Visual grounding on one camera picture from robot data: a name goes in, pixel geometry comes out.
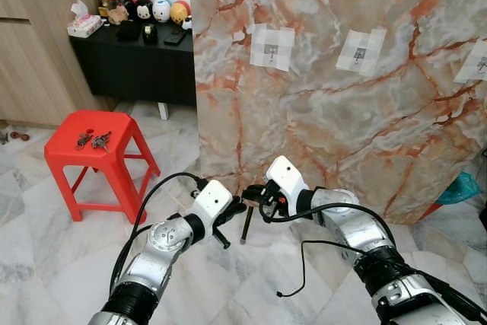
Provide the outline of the metal hook on white tape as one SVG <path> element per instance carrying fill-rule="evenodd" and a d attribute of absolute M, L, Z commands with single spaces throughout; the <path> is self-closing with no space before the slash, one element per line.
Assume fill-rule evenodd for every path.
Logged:
<path fill-rule="evenodd" d="M 483 81 L 486 79 L 487 72 L 487 39 L 480 39 L 474 43 L 472 51 L 463 66 L 460 67 L 458 74 L 454 78 L 457 84 L 466 84 L 467 81 Z"/>
<path fill-rule="evenodd" d="M 386 35 L 385 28 L 374 28 L 368 33 L 349 30 L 336 67 L 339 70 L 358 72 L 363 77 L 373 77 Z"/>
<path fill-rule="evenodd" d="M 295 30 L 268 28 L 267 24 L 253 24 L 248 27 L 248 30 L 251 36 L 248 63 L 288 72 Z"/>

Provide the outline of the orange marble pattern board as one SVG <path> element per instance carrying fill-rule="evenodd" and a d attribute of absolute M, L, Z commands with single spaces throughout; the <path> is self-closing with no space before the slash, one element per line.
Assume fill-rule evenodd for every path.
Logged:
<path fill-rule="evenodd" d="M 485 81 L 456 74 L 487 0 L 191 0 L 202 175 L 231 190 L 284 155 L 311 186 L 416 223 L 486 141 Z M 288 72 L 253 66 L 248 27 L 292 28 Z M 349 30 L 387 29 L 373 77 L 336 61 Z"/>

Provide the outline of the red plastic stool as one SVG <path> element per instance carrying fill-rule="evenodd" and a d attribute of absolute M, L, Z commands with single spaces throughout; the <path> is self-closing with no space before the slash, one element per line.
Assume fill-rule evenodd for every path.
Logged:
<path fill-rule="evenodd" d="M 111 132 L 107 151 L 94 150 L 91 141 Z M 83 133 L 93 134 L 84 150 L 76 150 L 76 143 Z M 109 110 L 76 110 L 56 128 L 44 147 L 46 165 L 52 172 L 73 221 L 82 221 L 83 210 L 121 212 L 132 223 L 144 223 L 148 215 L 137 217 L 148 182 L 160 176 L 161 170 L 151 155 L 137 122 L 126 113 Z M 126 159 L 143 159 L 148 164 L 142 185 L 137 188 L 135 179 L 126 168 Z M 118 199 L 117 204 L 79 203 L 75 191 L 88 170 L 101 172 Z"/>

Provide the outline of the dark key bunch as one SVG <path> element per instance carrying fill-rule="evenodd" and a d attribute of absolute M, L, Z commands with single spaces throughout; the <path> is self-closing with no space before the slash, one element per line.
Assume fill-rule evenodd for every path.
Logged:
<path fill-rule="evenodd" d="M 84 150 L 84 147 L 86 147 L 86 144 L 92 140 L 94 137 L 93 134 L 90 133 L 83 133 L 80 134 L 77 143 L 76 143 L 76 150 Z"/>

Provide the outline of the black TV console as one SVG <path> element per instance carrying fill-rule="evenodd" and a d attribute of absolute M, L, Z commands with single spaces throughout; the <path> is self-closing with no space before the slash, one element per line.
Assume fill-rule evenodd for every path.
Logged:
<path fill-rule="evenodd" d="M 197 106 L 193 32 L 178 46 L 163 39 L 174 23 L 158 24 L 158 44 L 116 40 L 117 27 L 101 27 L 89 37 L 68 37 L 84 79 L 95 96 Z"/>

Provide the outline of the black phone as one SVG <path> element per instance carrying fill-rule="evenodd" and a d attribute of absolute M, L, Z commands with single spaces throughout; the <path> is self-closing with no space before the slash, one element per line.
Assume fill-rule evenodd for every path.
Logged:
<path fill-rule="evenodd" d="M 187 32 L 182 29 L 172 30 L 164 39 L 163 43 L 166 46 L 178 46 L 187 35 Z"/>

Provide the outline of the yellow round plush toy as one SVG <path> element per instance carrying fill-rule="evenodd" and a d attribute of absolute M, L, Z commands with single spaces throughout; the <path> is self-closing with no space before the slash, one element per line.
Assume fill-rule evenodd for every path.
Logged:
<path fill-rule="evenodd" d="M 190 15 L 190 6 L 184 0 L 173 2 L 170 6 L 170 18 L 175 24 L 182 25 Z"/>

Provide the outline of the teal cloth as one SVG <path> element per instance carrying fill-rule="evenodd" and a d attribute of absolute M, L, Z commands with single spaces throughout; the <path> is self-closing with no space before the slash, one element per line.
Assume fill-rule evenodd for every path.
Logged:
<path fill-rule="evenodd" d="M 439 206 L 452 206 L 452 204 L 472 199 L 480 193 L 482 193 L 482 190 L 476 181 L 476 177 L 467 172 L 460 172 L 458 177 L 450 183 L 435 202 Z"/>

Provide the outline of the white round plush toy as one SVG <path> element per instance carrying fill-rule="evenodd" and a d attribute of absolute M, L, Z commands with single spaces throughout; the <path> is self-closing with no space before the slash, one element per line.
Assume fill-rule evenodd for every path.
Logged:
<path fill-rule="evenodd" d="M 171 2 L 168 0 L 156 0 L 153 2 L 153 18 L 159 23 L 167 23 L 171 19 Z"/>

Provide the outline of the black wallet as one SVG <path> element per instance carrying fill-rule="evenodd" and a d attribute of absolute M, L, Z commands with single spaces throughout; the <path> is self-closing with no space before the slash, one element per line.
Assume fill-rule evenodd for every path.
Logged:
<path fill-rule="evenodd" d="M 116 32 L 116 40 L 119 42 L 132 42 L 142 36 L 144 30 L 143 23 L 125 20 L 119 23 Z"/>

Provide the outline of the black round plush toy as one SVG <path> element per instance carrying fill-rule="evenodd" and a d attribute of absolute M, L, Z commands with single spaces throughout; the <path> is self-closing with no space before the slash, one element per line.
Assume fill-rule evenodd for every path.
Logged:
<path fill-rule="evenodd" d="M 154 11 L 153 6 L 155 2 L 152 0 L 136 0 L 135 1 L 135 15 L 137 19 L 142 21 L 153 21 Z"/>

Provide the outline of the red and black plush toy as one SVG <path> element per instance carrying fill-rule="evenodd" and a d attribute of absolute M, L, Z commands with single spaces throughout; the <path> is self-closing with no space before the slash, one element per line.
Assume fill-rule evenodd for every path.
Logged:
<path fill-rule="evenodd" d="M 123 5 L 125 6 L 129 21 L 137 21 L 139 17 L 137 15 L 136 0 L 123 0 Z"/>

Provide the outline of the glass jar with red lid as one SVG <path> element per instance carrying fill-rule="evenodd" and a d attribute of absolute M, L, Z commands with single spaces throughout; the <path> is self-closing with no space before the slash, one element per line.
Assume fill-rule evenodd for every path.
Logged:
<path fill-rule="evenodd" d="M 112 25 L 121 25 L 129 18 L 124 0 L 102 0 L 102 5 L 107 10 L 107 19 Z"/>

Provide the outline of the pink white tissue box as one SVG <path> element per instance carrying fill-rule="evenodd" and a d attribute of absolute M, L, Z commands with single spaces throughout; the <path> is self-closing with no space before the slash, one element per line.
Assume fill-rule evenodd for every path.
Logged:
<path fill-rule="evenodd" d="M 67 33 L 71 37 L 89 37 L 104 23 L 104 19 L 100 15 L 88 12 L 87 5 L 81 0 L 77 0 L 71 5 L 71 12 L 74 18 L 66 27 Z"/>

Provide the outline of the light wooden cabinet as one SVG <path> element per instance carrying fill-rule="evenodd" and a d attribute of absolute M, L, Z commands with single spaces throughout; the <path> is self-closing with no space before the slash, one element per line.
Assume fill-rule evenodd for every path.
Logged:
<path fill-rule="evenodd" d="M 66 27 L 71 5 L 95 0 L 0 0 L 0 121 L 58 126 L 76 110 L 112 110 L 93 95 Z"/>

